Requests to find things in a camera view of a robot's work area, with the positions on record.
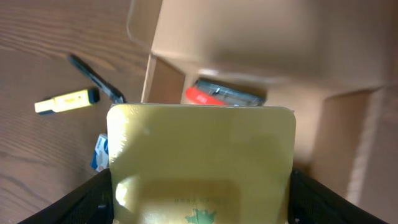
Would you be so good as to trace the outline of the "blue white staples box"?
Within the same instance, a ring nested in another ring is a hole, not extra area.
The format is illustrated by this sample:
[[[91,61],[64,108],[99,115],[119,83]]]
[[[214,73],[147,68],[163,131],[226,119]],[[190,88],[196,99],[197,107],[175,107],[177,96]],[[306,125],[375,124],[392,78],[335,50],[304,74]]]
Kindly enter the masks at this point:
[[[97,172],[109,167],[108,136],[106,134],[98,136],[90,166]]]

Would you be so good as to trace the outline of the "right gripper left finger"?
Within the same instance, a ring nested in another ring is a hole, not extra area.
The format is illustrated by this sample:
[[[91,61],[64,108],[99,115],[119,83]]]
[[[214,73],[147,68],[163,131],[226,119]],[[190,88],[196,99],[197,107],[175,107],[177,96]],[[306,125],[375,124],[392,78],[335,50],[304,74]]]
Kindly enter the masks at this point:
[[[19,224],[112,224],[113,220],[111,171],[104,169]]]

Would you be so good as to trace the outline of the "yellow sticky note pad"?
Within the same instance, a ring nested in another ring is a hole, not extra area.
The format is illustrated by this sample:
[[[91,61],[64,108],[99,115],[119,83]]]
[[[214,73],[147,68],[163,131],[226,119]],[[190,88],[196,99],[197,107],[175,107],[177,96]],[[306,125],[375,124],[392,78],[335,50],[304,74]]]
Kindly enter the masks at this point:
[[[115,222],[286,223],[295,125],[278,106],[113,106]]]

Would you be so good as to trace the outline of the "yellow highlighter marker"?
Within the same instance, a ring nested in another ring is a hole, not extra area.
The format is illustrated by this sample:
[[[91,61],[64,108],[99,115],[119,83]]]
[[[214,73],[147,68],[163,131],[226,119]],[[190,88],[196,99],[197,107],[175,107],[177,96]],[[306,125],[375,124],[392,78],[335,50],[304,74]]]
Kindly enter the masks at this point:
[[[92,106],[100,100],[96,88],[74,91],[34,103],[37,114],[59,113]]]

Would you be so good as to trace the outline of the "cardboard box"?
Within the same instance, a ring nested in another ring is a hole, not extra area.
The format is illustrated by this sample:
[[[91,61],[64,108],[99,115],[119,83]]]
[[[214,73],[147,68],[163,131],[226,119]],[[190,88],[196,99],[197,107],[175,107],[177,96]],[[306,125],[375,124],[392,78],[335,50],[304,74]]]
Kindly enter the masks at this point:
[[[148,54],[142,101],[186,102],[197,78],[295,112],[295,164],[397,222],[396,1],[132,1]]]

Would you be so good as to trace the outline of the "black ballpoint pen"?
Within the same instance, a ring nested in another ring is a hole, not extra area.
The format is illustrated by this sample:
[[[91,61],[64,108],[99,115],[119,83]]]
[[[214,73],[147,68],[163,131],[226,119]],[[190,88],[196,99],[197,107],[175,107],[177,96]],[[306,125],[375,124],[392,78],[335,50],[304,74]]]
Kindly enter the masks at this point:
[[[89,78],[97,87],[108,96],[113,103],[126,103],[124,95],[112,84],[99,76],[86,62],[74,54],[67,56],[68,61],[85,77]]]

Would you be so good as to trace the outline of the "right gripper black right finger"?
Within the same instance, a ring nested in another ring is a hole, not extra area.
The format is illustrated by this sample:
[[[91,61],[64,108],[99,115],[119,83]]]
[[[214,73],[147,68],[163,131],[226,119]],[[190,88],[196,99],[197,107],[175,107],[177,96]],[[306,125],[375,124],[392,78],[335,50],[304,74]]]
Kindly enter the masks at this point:
[[[289,224],[386,224],[298,169],[290,175]]]

